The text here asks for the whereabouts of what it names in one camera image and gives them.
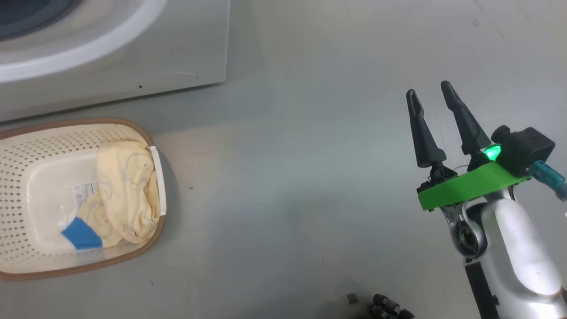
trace basket bottom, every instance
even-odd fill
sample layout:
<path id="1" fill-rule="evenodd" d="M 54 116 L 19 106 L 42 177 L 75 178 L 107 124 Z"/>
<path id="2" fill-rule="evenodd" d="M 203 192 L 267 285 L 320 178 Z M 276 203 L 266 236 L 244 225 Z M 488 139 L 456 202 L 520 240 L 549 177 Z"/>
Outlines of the basket bottom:
<path id="1" fill-rule="evenodd" d="M 74 252 L 64 230 L 88 196 L 96 192 L 96 149 L 43 159 L 23 176 L 29 237 L 49 254 Z"/>

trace green bracket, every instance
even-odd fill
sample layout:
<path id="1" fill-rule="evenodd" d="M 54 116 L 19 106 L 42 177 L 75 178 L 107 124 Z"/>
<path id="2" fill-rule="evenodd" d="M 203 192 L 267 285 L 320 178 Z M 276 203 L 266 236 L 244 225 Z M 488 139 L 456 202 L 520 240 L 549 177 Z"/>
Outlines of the green bracket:
<path id="1" fill-rule="evenodd" d="M 530 178 L 517 178 L 497 162 L 488 163 L 464 175 L 452 178 L 419 193 L 417 196 L 424 211 L 453 205 L 507 188 Z"/>

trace blue cloth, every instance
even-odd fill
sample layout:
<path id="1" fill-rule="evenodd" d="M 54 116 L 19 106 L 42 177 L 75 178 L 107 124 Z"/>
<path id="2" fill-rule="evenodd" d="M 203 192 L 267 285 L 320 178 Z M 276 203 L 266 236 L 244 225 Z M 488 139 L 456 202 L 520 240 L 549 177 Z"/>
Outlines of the blue cloth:
<path id="1" fill-rule="evenodd" d="M 77 250 L 101 248 L 103 241 L 82 219 L 75 217 L 61 234 L 65 236 Z"/>

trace beige plastic basket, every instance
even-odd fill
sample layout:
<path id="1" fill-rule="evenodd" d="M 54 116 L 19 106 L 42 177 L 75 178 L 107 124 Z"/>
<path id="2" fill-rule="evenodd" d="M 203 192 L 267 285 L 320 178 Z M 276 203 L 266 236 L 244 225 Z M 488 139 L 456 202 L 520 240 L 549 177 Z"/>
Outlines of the beige plastic basket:
<path id="1" fill-rule="evenodd" d="M 96 150 L 115 141 L 150 148 L 161 217 L 145 244 L 76 251 L 60 234 L 76 214 L 76 188 L 96 183 Z M 154 142 L 123 119 L 63 121 L 0 132 L 0 279 L 30 280 L 107 267 L 148 251 L 166 222 L 162 167 Z"/>

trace green led indicator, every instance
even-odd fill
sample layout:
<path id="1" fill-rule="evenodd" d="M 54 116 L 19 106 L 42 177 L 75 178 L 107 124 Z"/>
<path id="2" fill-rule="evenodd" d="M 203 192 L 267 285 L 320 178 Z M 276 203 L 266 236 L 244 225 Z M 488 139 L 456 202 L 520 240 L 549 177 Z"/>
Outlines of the green led indicator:
<path id="1" fill-rule="evenodd" d="M 500 145 L 492 145 L 484 150 L 484 154 L 486 154 L 489 160 L 495 161 L 498 155 L 500 155 L 501 150 L 502 148 L 500 147 Z"/>

